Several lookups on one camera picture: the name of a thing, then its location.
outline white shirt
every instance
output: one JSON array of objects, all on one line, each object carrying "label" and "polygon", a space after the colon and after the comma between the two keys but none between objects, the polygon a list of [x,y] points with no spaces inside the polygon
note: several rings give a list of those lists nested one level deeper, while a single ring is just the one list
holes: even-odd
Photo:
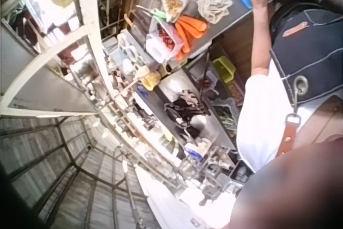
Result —
[{"label": "white shirt", "polygon": [[[298,108],[301,124],[330,96],[342,98],[343,90],[302,104]],[[245,85],[245,97],[238,121],[237,147],[254,172],[273,160],[285,130],[286,115],[293,109],[276,66],[271,61],[269,75],[253,75]]]}]

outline black apron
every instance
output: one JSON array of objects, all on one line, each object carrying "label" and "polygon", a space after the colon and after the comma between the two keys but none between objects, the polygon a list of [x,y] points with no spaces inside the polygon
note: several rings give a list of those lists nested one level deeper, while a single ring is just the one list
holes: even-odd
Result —
[{"label": "black apron", "polygon": [[291,104],[296,78],[307,81],[298,104],[343,87],[343,15],[317,4],[296,3],[275,13],[271,35],[271,55]]}]

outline corrugated roof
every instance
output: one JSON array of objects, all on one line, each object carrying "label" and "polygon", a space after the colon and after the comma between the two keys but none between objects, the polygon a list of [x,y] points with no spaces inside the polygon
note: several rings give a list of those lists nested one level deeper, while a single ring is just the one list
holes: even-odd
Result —
[{"label": "corrugated roof", "polygon": [[131,163],[130,199],[116,145],[96,141],[89,123],[83,125],[78,117],[68,118],[60,128],[55,122],[0,120],[1,163],[39,219],[51,228],[129,229],[142,218],[147,228],[160,228]]}]

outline green handle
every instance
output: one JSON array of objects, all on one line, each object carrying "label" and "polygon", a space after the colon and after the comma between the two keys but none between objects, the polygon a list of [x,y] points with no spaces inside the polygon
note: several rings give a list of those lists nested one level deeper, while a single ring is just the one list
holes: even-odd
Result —
[{"label": "green handle", "polygon": [[154,8],[151,12],[159,18],[167,19],[166,13],[158,10],[157,8]]}]

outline carrot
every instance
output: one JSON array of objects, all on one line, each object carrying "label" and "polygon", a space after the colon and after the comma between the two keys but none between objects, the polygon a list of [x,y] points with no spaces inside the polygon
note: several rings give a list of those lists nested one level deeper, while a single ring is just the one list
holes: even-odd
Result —
[{"label": "carrot", "polygon": [[198,31],[193,26],[185,23],[184,21],[179,20],[178,23],[196,39],[201,38],[204,34],[203,32]]},{"label": "carrot", "polygon": [[189,51],[191,51],[191,48],[189,47],[189,43],[188,43],[186,34],[184,34],[182,26],[179,23],[176,23],[175,28],[176,28],[178,34],[180,35],[181,39],[183,40],[182,51],[184,53],[188,53]]},{"label": "carrot", "polygon": [[193,26],[195,29],[197,29],[200,32],[203,32],[207,28],[207,24],[204,21],[200,21],[198,19],[189,17],[189,16],[180,16],[180,21],[184,21],[185,23],[188,23],[189,25]]},{"label": "carrot", "polygon": [[180,52],[177,53],[177,55],[175,56],[175,59],[177,61],[181,61],[181,60],[183,60],[183,58],[184,58],[184,54],[182,53],[182,50],[180,50]]}]

